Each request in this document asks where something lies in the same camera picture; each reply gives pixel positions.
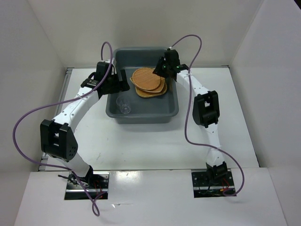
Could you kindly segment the square woven bamboo tray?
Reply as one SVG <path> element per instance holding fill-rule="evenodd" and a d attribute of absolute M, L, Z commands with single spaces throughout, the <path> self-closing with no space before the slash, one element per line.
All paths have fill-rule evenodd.
<path fill-rule="evenodd" d="M 145 90 L 139 89 L 138 87 L 135 87 L 135 90 L 137 95 L 142 98 L 157 97 L 157 96 L 164 95 L 167 92 L 167 85 L 164 84 L 163 89 L 159 93 L 147 92 Z"/>

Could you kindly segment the clear plastic cup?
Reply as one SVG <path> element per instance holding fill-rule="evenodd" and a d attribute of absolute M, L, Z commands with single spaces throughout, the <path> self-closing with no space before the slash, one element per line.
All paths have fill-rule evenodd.
<path fill-rule="evenodd" d="M 116 99 L 116 104 L 122 114 L 129 114 L 132 110 L 131 101 L 127 95 L 120 95 Z"/>

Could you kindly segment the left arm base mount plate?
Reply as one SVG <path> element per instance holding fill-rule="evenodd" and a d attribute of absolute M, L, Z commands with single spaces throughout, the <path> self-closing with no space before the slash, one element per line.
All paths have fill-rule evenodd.
<path fill-rule="evenodd" d="M 90 194 L 91 198 L 98 200 L 107 200 L 108 199 L 108 188 L 109 188 L 109 171 L 94 171 L 96 181 L 89 185 L 86 182 L 82 182 L 87 192 Z M 77 181 L 74 175 L 71 173 L 66 177 L 62 178 L 67 180 L 66 190 L 65 190 L 65 200 L 88 200 L 84 189 Z"/>

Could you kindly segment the round orange woven tray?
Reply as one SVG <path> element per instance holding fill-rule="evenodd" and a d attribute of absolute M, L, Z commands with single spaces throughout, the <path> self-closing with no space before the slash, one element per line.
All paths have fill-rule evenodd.
<path fill-rule="evenodd" d="M 140 89 L 153 90 L 160 86 L 161 78 L 151 68 L 139 68 L 133 72 L 131 81 Z"/>

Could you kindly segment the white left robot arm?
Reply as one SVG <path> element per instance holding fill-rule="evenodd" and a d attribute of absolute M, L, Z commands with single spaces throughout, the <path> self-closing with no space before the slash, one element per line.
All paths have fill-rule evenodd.
<path fill-rule="evenodd" d="M 42 151 L 58 159 L 71 170 L 83 188 L 100 183 L 103 177 L 95 175 L 92 166 L 78 154 L 74 132 L 85 114 L 102 96 L 130 89 L 125 70 L 121 70 L 121 74 L 118 74 L 115 65 L 114 59 L 98 62 L 96 71 L 82 82 L 76 100 L 68 104 L 52 120 L 44 120 L 40 124 Z"/>

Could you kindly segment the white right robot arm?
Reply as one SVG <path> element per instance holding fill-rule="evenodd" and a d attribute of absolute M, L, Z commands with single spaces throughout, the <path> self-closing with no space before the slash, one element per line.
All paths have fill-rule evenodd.
<path fill-rule="evenodd" d="M 189 110 L 192 110 L 194 122 L 203 129 L 209 144 L 206 154 L 206 179 L 210 185 L 217 185 L 227 174 L 225 162 L 218 136 L 218 120 L 220 117 L 219 97 L 216 91 L 204 87 L 191 73 L 185 64 L 180 63 L 179 54 L 175 49 L 168 48 L 153 71 L 154 74 L 171 78 L 189 91 Z"/>

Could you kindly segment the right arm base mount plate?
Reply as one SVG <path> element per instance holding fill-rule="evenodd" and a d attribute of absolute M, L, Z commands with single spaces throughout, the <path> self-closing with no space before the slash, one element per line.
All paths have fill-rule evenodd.
<path fill-rule="evenodd" d="M 229 170 L 225 177 L 210 182 L 205 170 L 191 172 L 194 198 L 225 197 L 236 192 L 232 173 Z"/>

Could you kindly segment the fan-shaped woven bamboo tray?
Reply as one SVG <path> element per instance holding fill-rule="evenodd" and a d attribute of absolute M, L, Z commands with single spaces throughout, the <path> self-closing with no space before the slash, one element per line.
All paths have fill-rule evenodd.
<path fill-rule="evenodd" d="M 139 89 L 145 90 L 147 92 L 151 93 L 159 93 L 165 84 L 164 81 L 162 81 L 158 76 L 146 78 L 146 77 L 138 77 L 130 78 L 131 82 L 138 87 Z"/>

